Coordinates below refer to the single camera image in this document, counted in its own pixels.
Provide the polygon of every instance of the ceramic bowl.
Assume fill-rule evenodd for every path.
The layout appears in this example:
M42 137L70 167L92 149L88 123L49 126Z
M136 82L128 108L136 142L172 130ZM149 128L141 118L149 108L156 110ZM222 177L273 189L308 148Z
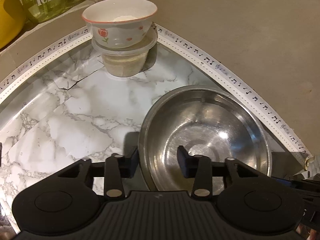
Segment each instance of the ceramic bowl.
M143 39L156 11L147 0L104 0L85 9L82 18L97 43L122 49Z

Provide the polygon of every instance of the ridged black surface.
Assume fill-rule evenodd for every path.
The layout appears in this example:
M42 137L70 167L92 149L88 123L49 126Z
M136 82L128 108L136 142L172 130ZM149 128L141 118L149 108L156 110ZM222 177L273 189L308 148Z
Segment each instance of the ridged black surface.
M235 240L302 239L291 231L279 236L241 232L223 221L212 204L191 199L187 192L132 192L122 201L108 203L98 218L77 232L37 236L26 231L15 240Z

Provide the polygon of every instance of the plastic container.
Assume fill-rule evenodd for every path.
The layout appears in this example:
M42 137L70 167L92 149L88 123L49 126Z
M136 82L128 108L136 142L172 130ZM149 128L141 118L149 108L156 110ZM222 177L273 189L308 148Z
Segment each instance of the plastic container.
M138 74L146 62L149 49L157 42L158 33L152 26L137 44L124 49L111 49L92 38L92 46L101 53L107 71L116 77L130 77Z

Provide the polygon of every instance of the metal rivet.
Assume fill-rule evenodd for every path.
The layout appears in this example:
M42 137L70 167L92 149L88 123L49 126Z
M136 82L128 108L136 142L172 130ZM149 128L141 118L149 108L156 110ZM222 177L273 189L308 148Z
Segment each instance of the metal rivet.
M195 195L198 197L206 197L209 196L210 191L204 188L199 188L195 190Z
M108 197L120 197L122 195L122 191L119 189L109 189L106 194Z

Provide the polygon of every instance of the metal mixing bowl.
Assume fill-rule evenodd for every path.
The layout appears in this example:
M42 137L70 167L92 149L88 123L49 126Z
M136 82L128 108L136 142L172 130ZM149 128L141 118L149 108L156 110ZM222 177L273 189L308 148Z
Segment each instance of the metal mixing bowl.
M150 190L191 191L194 179L185 179L177 147L212 161L235 157L271 174L271 154L256 117L233 96L205 86L185 86L162 96L149 110L139 135L140 165ZM213 194L224 186L213 177Z

